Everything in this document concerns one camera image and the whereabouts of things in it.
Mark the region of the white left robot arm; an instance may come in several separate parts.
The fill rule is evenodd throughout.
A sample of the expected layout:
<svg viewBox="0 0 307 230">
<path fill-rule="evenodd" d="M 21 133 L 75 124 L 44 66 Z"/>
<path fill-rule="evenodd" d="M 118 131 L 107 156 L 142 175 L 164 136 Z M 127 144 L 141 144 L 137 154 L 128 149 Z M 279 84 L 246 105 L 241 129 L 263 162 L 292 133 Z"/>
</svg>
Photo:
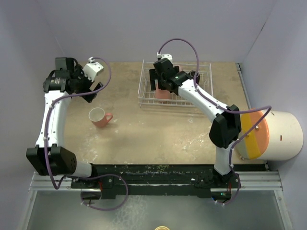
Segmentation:
<svg viewBox="0 0 307 230">
<path fill-rule="evenodd" d="M 91 103 L 96 90 L 103 87 L 99 82 L 94 90 L 90 89 L 103 68 L 93 57 L 85 66 L 72 57 L 55 59 L 55 69 L 43 82 L 45 110 L 41 131 L 35 147 L 26 151 L 27 159 L 39 175 L 82 177 L 88 188 L 97 186 L 99 177 L 92 172 L 91 164 L 78 162 L 76 155 L 64 147 L 64 129 L 71 98 L 77 95 Z"/>
</svg>

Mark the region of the salmon pink cup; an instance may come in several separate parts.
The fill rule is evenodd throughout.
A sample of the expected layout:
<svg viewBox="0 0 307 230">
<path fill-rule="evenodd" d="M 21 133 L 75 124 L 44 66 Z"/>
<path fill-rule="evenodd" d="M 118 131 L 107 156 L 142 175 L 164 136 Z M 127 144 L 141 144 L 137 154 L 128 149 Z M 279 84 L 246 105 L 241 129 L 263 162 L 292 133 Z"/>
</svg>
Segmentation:
<svg viewBox="0 0 307 230">
<path fill-rule="evenodd" d="M 172 98 L 171 93 L 168 90 L 159 89 L 158 83 L 156 83 L 155 86 L 155 98 L 158 99 L 158 103 L 166 103 L 167 100 Z"/>
</svg>

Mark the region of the salmon pink mug with handle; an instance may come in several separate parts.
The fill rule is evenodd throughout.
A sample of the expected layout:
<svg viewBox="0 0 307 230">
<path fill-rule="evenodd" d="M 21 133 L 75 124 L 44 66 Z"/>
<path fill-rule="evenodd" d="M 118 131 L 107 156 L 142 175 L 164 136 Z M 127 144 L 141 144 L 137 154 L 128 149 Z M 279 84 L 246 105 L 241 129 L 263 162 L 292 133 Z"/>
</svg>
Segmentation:
<svg viewBox="0 0 307 230">
<path fill-rule="evenodd" d="M 106 113 L 104 109 L 100 107 L 93 108 L 88 116 L 91 122 L 98 128 L 105 127 L 113 118 L 112 113 Z"/>
</svg>

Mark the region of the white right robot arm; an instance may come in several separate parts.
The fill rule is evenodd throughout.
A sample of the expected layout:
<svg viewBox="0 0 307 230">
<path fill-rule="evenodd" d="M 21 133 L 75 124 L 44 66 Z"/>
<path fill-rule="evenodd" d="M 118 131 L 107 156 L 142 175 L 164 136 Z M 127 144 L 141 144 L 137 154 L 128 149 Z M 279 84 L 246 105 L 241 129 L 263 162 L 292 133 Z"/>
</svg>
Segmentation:
<svg viewBox="0 0 307 230">
<path fill-rule="evenodd" d="M 209 138 L 216 147 L 213 182 L 217 187 L 230 183 L 232 169 L 231 148 L 241 132 L 239 108 L 228 106 L 203 90 L 196 82 L 198 72 L 194 75 L 180 71 L 167 58 L 153 63 L 149 70 L 151 90 L 158 87 L 184 98 L 199 108 L 212 123 Z"/>
</svg>

